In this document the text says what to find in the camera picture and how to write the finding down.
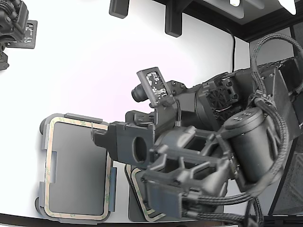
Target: circuit board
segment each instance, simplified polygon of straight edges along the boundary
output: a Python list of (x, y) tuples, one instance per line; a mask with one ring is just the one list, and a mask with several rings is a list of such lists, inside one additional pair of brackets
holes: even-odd
[(25, 37), (21, 41), (14, 41), (6, 44), (8, 48), (23, 48), (23, 49), (34, 49), (36, 45), (36, 34), (37, 34), (36, 20), (28, 20), (25, 30)]

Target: camera lens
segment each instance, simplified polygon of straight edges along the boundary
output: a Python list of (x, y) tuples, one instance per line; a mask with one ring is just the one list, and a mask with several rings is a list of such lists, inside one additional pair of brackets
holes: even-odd
[(136, 102), (143, 102), (148, 99), (142, 84), (139, 84), (132, 90), (132, 97)]

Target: gray tray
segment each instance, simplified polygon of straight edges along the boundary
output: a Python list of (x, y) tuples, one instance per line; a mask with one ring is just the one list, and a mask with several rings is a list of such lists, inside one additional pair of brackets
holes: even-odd
[(45, 181), (40, 182), (36, 209), (44, 217), (97, 224), (115, 211), (116, 169), (91, 138), (93, 129), (107, 126), (101, 119), (69, 113), (53, 114), (41, 123)]

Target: gray robotic arm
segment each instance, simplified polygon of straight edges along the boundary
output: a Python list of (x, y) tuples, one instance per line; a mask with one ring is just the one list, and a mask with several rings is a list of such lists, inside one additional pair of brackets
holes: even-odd
[[(272, 37), (298, 45), (284, 35), (262, 42)], [(115, 161), (144, 170), (150, 208), (176, 218), (261, 226), (257, 196), (281, 177), (288, 143), (301, 134), (291, 99), (302, 85), (285, 85), (287, 70), (281, 69), (290, 62), (294, 59), (264, 69), (255, 67), (253, 55), (251, 69), (220, 74), (190, 89), (166, 83), (158, 68), (142, 70), (132, 96), (137, 102), (149, 99), (155, 111), (130, 111), (125, 122), (93, 131), (93, 140)], [(225, 197), (229, 179), (237, 181), (241, 194)], [(246, 217), (214, 214), (219, 205), (245, 201)], [(251, 205), (256, 221), (248, 218)]]

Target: white background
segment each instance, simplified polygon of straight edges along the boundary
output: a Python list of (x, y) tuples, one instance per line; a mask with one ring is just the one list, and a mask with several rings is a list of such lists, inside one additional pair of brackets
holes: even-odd
[[(166, 81), (187, 87), (231, 70), (228, 33), (184, 15), (183, 35), (174, 38), (164, 33), (163, 5), (131, 0), (128, 17), (119, 19), (108, 14), (109, 3), (26, 0), (29, 19), (38, 20), (36, 48), (6, 49), (10, 67), (0, 72), (0, 213), (40, 217), (34, 201), (44, 180), (39, 125), (45, 117), (74, 113), (123, 121), (127, 111), (152, 111), (131, 96), (139, 70), (157, 66)], [(249, 62), (249, 44), (237, 39), (236, 69)], [(108, 222), (127, 222), (129, 186), (124, 165), (115, 166), (116, 212)]]

